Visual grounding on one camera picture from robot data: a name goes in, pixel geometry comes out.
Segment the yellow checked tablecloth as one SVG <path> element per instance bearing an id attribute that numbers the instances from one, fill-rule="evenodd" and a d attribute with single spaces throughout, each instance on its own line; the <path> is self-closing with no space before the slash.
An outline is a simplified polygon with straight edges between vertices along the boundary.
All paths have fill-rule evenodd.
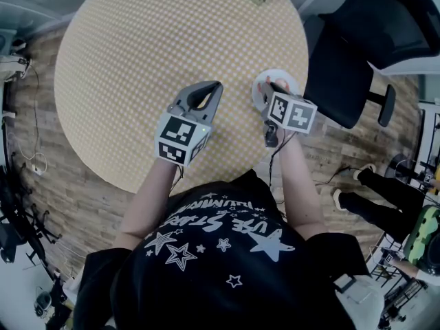
<path id="1" fill-rule="evenodd" d="M 268 69 L 303 91 L 309 53 L 291 0 L 86 0 L 60 44 L 54 96 L 79 158 L 106 182 L 134 193 L 150 170 L 161 114 L 186 86 L 224 90 L 206 148 L 177 191 L 231 181 L 265 156 L 254 80 Z"/>

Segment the black star print t-shirt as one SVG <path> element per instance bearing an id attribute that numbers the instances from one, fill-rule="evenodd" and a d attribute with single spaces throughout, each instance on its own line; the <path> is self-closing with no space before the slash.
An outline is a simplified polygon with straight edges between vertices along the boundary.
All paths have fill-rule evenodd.
<path id="1" fill-rule="evenodd" d="M 164 220 L 134 249 L 88 255 L 74 330 L 355 330 L 336 281 L 367 274 L 354 236 L 302 238 L 249 171 L 171 197 Z"/>

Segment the black office chair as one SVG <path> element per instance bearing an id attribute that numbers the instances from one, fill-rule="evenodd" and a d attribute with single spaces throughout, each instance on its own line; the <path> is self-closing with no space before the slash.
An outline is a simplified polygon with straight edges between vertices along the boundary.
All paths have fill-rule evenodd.
<path id="1" fill-rule="evenodd" d="M 345 0 L 304 24 L 309 73 L 304 97 L 339 125 L 353 128 L 367 101 L 380 106 L 387 127 L 396 92 L 370 90 L 373 70 L 440 55 L 440 9 L 433 0 Z"/>

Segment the black round stand base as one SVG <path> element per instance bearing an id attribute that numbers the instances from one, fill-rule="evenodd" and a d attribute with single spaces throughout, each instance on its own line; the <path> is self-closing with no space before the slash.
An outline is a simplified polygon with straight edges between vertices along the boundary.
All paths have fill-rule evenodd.
<path id="1" fill-rule="evenodd" d="M 399 153 L 388 164 L 384 176 L 386 178 L 395 178 L 408 183 L 411 179 L 416 178 L 415 172 L 416 161 L 409 159 L 404 154 Z"/>

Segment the person's left forearm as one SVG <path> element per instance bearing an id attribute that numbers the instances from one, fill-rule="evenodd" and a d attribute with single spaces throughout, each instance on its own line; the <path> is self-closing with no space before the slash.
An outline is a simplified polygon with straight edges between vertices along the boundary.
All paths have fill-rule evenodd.
<path id="1" fill-rule="evenodd" d="M 161 158 L 154 161 L 122 218 L 113 248 L 133 250 L 156 229 L 164 215 L 176 172 L 176 164 Z"/>

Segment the green and black backpack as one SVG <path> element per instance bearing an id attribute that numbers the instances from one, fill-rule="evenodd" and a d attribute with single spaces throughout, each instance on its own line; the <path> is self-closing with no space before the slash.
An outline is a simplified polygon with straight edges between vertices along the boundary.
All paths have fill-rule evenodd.
<path id="1" fill-rule="evenodd" d="M 433 276 L 440 276 L 440 208 L 424 206 L 404 244 L 404 256 Z"/>

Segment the person's right forearm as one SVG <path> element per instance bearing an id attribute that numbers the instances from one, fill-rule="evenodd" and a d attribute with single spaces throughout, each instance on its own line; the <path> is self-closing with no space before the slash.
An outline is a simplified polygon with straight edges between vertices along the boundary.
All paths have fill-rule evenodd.
<path id="1" fill-rule="evenodd" d="M 282 129 L 277 131 L 284 147 L 278 152 L 283 182 L 287 223 L 304 239 L 328 232 L 302 146 L 296 136 Z"/>

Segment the grey waist pouch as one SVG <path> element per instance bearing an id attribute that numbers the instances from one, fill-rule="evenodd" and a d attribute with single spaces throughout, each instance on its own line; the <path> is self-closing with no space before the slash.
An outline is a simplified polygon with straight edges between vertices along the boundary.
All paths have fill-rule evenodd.
<path id="1" fill-rule="evenodd" d="M 377 330 L 384 310 L 384 293 L 367 275 L 343 274 L 333 282 L 335 294 L 356 330 Z"/>

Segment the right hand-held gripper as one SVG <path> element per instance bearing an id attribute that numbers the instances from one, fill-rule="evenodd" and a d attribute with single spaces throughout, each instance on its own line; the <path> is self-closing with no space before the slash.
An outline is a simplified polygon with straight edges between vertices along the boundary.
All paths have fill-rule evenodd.
<path id="1" fill-rule="evenodd" d="M 266 147 L 277 147 L 279 129 L 308 134 L 317 106 L 301 96 L 293 96 L 276 82 L 256 82 L 256 106 L 263 106 L 263 137 Z"/>

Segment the white plate with red food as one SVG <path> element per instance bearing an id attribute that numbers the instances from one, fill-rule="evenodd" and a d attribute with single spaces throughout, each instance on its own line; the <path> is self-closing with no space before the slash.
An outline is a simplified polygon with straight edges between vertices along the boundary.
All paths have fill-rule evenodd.
<path id="1" fill-rule="evenodd" d="M 287 73 L 283 69 L 266 69 L 266 70 L 262 71 L 254 79 L 254 81 L 252 83 L 252 90 L 251 90 L 252 102 L 253 102 L 254 107 L 258 111 L 262 112 L 266 106 L 256 106 L 256 82 L 259 80 L 265 81 L 266 76 L 270 76 L 271 82 L 275 82 L 275 80 L 277 78 L 285 79 L 289 84 L 289 89 L 287 89 L 287 90 L 292 92 L 293 94 L 297 94 L 297 95 L 300 94 L 299 84 L 292 75 L 290 75 L 289 73 Z"/>

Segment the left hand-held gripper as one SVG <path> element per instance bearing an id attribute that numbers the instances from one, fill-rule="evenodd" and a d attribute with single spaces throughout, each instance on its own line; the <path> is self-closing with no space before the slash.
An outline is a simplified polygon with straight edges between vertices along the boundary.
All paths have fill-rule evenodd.
<path id="1" fill-rule="evenodd" d="M 180 166 L 189 166 L 205 148 L 212 134 L 212 121 L 223 94 L 216 80 L 198 82 L 183 88 L 175 104 L 164 112 L 155 133 L 155 156 Z"/>

